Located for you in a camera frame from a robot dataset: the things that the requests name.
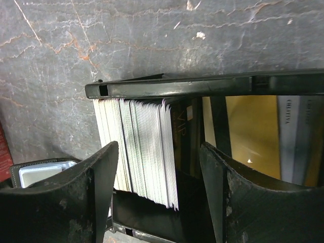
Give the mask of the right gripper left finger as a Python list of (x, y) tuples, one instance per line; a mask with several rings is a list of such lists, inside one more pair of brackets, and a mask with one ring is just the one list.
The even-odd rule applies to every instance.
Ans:
[(1, 242), (103, 242), (118, 163), (113, 141), (27, 188), (1, 190)]

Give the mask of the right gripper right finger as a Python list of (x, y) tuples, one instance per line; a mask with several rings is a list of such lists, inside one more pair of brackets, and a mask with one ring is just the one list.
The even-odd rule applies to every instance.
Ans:
[(260, 173), (203, 143), (200, 166), (217, 242), (323, 242), (323, 188)]

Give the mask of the black plastic card bin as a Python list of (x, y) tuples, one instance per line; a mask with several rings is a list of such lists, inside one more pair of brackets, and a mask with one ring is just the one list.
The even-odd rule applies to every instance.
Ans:
[[(301, 186), (323, 188), (323, 70), (272, 71), (192, 78), (164, 78), (162, 74), (85, 86), (95, 99), (170, 99), (229, 96), (315, 96), (317, 113), (310, 139), (310, 163)], [(203, 174), (199, 179), (176, 169), (179, 209), (114, 189), (108, 227), (148, 242), (217, 242)]]

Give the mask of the black leather card holder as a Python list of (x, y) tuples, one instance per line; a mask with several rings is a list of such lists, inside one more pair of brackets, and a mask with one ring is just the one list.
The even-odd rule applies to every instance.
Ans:
[(26, 188), (36, 182), (61, 173), (79, 162), (80, 160), (76, 158), (43, 159), (12, 165), (9, 171), (13, 187)]

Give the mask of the black VIP card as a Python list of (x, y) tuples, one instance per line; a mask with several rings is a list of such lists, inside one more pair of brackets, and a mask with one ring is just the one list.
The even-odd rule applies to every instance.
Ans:
[(170, 98), (175, 166), (178, 171), (199, 179), (199, 150), (205, 139), (200, 98)]

